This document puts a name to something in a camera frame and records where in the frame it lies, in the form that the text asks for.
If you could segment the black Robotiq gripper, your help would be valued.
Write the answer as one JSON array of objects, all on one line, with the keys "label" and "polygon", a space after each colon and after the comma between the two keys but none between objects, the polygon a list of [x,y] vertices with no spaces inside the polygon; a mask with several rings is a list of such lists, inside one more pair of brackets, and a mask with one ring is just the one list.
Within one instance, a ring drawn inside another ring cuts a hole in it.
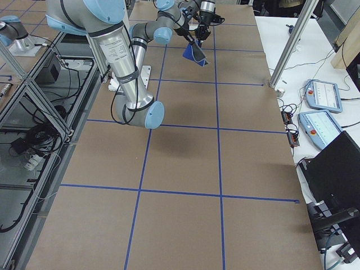
[{"label": "black Robotiq gripper", "polygon": [[195,36],[198,41],[205,41],[211,31],[209,28],[211,26],[218,26],[225,22],[225,18],[217,15],[214,11],[201,11],[199,16],[197,17],[198,27],[195,29]]}]

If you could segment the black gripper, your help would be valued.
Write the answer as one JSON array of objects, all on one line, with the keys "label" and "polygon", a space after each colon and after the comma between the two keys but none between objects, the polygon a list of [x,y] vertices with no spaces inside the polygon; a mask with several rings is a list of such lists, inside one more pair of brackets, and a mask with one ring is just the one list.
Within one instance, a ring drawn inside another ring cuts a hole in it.
[{"label": "black gripper", "polygon": [[196,39],[191,35],[188,29],[180,28],[179,35],[184,37],[188,42],[196,42]]}]

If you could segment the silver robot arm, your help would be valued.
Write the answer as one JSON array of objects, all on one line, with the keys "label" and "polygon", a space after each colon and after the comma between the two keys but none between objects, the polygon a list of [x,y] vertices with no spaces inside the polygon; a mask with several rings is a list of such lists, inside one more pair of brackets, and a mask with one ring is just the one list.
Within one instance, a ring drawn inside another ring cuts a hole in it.
[{"label": "silver robot arm", "polygon": [[156,129],[164,119],[164,105],[155,101],[141,79],[141,61],[150,41],[168,44],[173,31],[188,29],[188,21],[200,9],[200,1],[156,1],[155,21],[125,28],[124,1],[46,1],[47,23],[69,34],[93,38],[120,86],[115,97],[124,123]]},{"label": "silver robot arm", "polygon": [[153,1],[153,4],[157,8],[156,20],[131,26],[132,38],[168,44],[176,32],[189,44],[201,46],[211,34],[209,28],[225,22],[215,13],[215,1]]}]

